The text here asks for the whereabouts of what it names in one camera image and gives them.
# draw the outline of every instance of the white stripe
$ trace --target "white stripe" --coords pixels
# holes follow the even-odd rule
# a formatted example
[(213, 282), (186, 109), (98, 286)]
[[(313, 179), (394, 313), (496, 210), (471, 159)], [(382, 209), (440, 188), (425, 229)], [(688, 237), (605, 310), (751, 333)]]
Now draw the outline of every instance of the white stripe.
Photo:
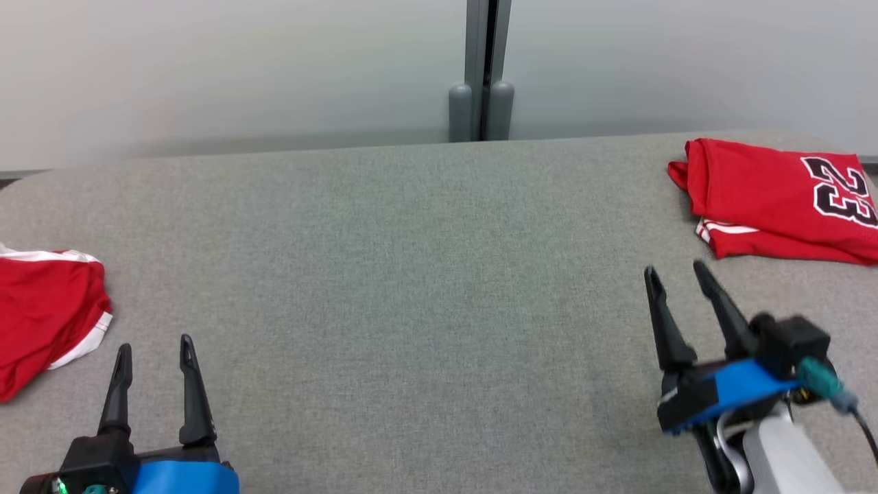
[(704, 218), (702, 218), (698, 222), (698, 226), (695, 227), (695, 234), (698, 235), (704, 242), (710, 244), (710, 232), (708, 229), (704, 228)]
[(712, 222), (711, 220), (702, 219), (702, 223), (704, 223), (704, 228), (708, 230), (717, 230), (723, 233), (753, 233), (759, 231), (758, 229), (744, 227), (741, 225), (733, 225), (730, 223), (720, 223), (720, 222)]
[(7, 249), (0, 243), (0, 259), (15, 261), (40, 262), (40, 261), (75, 261), (80, 263), (99, 263), (94, 257), (83, 254), (80, 251), (64, 251), (62, 253), (46, 251), (14, 251)]
[(82, 357), (83, 355), (94, 352), (104, 339), (104, 334), (107, 332), (107, 327), (110, 325), (111, 320), (112, 314), (104, 312), (101, 318), (97, 320), (95, 327), (91, 328), (89, 334), (83, 338), (83, 341), (80, 341), (78, 345), (74, 346), (73, 350), (70, 350), (61, 356), (61, 358), (52, 362), (52, 365), (49, 366), (49, 370), (56, 369)]

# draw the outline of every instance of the green cable connector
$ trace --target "green cable connector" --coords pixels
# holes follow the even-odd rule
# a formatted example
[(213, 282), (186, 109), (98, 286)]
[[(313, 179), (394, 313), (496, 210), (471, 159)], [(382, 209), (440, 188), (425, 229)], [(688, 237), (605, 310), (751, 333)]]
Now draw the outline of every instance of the green cable connector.
[(857, 409), (857, 396), (845, 389), (838, 376), (820, 360), (805, 357), (796, 367), (795, 375), (808, 391), (829, 400), (842, 415)]
[[(68, 494), (67, 485), (60, 478), (58, 479), (58, 494)], [(107, 489), (103, 485), (91, 485), (83, 494), (107, 494)]]

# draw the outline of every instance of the gray tablecloth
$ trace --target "gray tablecloth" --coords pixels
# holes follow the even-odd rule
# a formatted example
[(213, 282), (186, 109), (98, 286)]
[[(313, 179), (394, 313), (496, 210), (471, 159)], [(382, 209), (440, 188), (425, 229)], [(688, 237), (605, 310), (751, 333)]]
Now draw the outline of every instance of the gray tablecloth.
[[(723, 341), (709, 254), (666, 175), (689, 134), (185, 157), (54, 171), (0, 193), (0, 240), (106, 264), (101, 347), (0, 406), (0, 491), (95, 432), (133, 346), (132, 441), (176, 444), (179, 336), (198, 348), (244, 492), (707, 492), (661, 434), (643, 269), (703, 359)], [(732, 134), (782, 149), (813, 139)], [(878, 276), (710, 261), (748, 315), (804, 313), (878, 424)], [(878, 490), (856, 424), (796, 414), (850, 490)]]

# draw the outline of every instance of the cable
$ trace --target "cable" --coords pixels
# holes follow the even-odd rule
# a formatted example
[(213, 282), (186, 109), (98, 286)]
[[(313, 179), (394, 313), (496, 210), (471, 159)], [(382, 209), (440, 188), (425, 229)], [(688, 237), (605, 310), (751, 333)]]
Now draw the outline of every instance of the cable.
[(875, 464), (878, 465), (878, 445), (875, 444), (875, 437), (872, 435), (872, 431), (869, 430), (869, 424), (866, 423), (866, 419), (857, 410), (857, 403), (859, 401), (857, 396), (845, 389), (838, 376), (827, 366), (811, 357), (805, 357), (799, 362), (796, 376), (806, 389), (810, 389), (812, 392), (828, 399), (838, 413), (842, 415), (850, 414), (857, 419), (857, 424), (860, 424), (860, 429), (866, 435)]
[(869, 430), (869, 424), (866, 423), (866, 419), (860, 415), (860, 412), (857, 409), (851, 410), (851, 415), (857, 419), (857, 424), (860, 424), (860, 429), (862, 429), (863, 434), (866, 435), (866, 440), (869, 442), (869, 447), (872, 449), (872, 456), (875, 458), (875, 464), (878, 465), (878, 445), (875, 444), (875, 437), (872, 435), (872, 431)]

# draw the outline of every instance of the gray table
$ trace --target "gray table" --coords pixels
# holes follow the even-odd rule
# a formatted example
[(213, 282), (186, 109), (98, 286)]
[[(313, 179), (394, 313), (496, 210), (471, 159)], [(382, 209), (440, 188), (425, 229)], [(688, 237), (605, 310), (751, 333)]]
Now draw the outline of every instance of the gray table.
[[(183, 332), (245, 492), (709, 491), (694, 441), (659, 431), (643, 287), (653, 263), (700, 356), (721, 356), (691, 268), (709, 251), (665, 173), (692, 137), (186, 157), (11, 185), (2, 240), (104, 261), (116, 318), (101, 348), (0, 406), (0, 491), (94, 432), (124, 342), (135, 447), (176, 444)], [(878, 424), (875, 270), (710, 266), (748, 315), (828, 330)], [(846, 488), (878, 490), (851, 419), (797, 418)]]

